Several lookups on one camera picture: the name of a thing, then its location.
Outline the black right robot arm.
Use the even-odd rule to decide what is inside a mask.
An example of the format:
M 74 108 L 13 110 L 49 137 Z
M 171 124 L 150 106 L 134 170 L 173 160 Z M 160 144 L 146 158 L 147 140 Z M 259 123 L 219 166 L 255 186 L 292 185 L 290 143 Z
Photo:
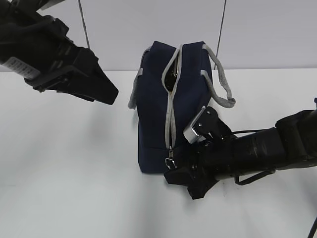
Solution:
M 180 162 L 167 159 L 168 184 L 185 186 L 192 199 L 203 198 L 223 179 L 247 185 L 276 171 L 317 164 L 317 112 L 303 110 L 274 127 L 233 132 L 212 107 L 203 107 L 183 132 L 189 142 Z

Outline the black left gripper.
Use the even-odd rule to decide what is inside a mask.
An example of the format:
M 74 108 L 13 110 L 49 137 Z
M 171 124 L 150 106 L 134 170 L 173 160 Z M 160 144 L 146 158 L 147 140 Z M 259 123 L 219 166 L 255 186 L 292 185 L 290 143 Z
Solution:
M 102 71 L 99 59 L 83 47 L 58 47 L 40 50 L 28 60 L 36 76 L 25 76 L 33 89 L 54 90 L 86 101 L 112 105 L 119 90 Z

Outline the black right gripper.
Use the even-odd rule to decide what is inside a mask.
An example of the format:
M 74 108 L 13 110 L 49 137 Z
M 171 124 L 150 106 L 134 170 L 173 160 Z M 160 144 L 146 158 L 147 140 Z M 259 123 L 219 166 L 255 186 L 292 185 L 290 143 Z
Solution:
M 238 137 L 219 118 L 218 112 L 207 106 L 195 123 L 202 136 L 187 146 L 164 178 L 168 184 L 186 185 L 193 200 L 204 198 L 218 183 L 210 174 L 236 174 Z

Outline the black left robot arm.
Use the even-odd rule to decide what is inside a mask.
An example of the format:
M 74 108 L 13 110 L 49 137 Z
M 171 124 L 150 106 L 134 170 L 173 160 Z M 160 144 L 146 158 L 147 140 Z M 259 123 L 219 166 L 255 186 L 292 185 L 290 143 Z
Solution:
M 53 90 L 112 105 L 118 89 L 92 50 L 68 38 L 68 26 L 44 10 L 58 0 L 0 2 L 0 64 L 38 92 Z

